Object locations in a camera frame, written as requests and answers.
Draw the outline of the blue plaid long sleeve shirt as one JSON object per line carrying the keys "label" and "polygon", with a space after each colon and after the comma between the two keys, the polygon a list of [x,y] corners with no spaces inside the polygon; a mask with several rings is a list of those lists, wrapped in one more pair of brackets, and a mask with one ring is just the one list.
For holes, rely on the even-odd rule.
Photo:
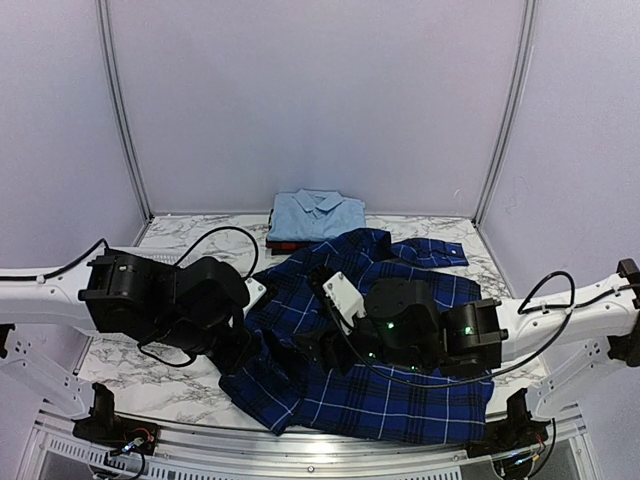
{"label": "blue plaid long sleeve shirt", "polygon": [[343,337],[319,293],[342,273],[363,295],[386,279],[426,287],[443,312],[480,298],[479,285],[455,276],[461,245],[362,228],[300,250],[256,274],[268,292],[246,317],[257,354],[222,375],[231,402],[273,434],[293,426],[361,439],[419,445],[465,444],[484,437],[493,382],[444,376],[418,359],[400,359],[371,324]]}

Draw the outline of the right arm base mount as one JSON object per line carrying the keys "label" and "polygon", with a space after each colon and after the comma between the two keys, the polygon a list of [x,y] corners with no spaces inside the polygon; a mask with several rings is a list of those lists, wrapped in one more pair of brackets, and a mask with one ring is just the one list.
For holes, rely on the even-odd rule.
{"label": "right arm base mount", "polygon": [[485,425],[485,435],[465,446],[468,458],[494,455],[537,444],[548,439],[550,421],[534,421],[526,404],[526,388],[512,394],[506,402],[507,416]]}

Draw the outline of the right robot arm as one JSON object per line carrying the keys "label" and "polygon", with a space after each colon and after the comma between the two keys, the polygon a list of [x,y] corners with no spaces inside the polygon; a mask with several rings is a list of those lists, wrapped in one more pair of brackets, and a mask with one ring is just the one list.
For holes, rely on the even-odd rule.
{"label": "right robot arm", "polygon": [[495,438],[515,448],[598,381],[639,365],[639,267],[619,262],[584,288],[522,300],[483,299],[439,311],[423,280],[380,279],[361,294],[342,272],[316,269],[309,281],[330,323],[296,334],[296,347],[323,371],[347,373],[373,361],[473,382],[500,376],[552,346],[579,351],[538,383],[513,394]]}

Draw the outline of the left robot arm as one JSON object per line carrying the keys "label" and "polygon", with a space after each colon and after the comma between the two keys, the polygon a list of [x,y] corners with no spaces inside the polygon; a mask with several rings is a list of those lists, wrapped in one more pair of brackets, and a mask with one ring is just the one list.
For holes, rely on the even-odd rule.
{"label": "left robot arm", "polygon": [[24,325],[69,326],[88,333],[121,334],[143,347],[161,343],[190,358],[205,356],[224,373],[236,372],[254,352],[246,314],[266,287],[231,265],[201,257],[185,267],[163,263],[140,249],[98,248],[53,271],[1,272],[1,371],[86,420],[106,445],[125,438],[126,423],[106,393],[38,351]]}

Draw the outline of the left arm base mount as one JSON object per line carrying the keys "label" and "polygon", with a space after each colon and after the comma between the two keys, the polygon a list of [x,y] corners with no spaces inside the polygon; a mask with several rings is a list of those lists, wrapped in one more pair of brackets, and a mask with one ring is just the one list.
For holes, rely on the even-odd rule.
{"label": "left arm base mount", "polygon": [[145,456],[154,453],[159,434],[156,423],[118,415],[114,394],[103,384],[93,383],[91,393],[87,416],[74,421],[74,437],[119,451],[135,442],[132,450]]}

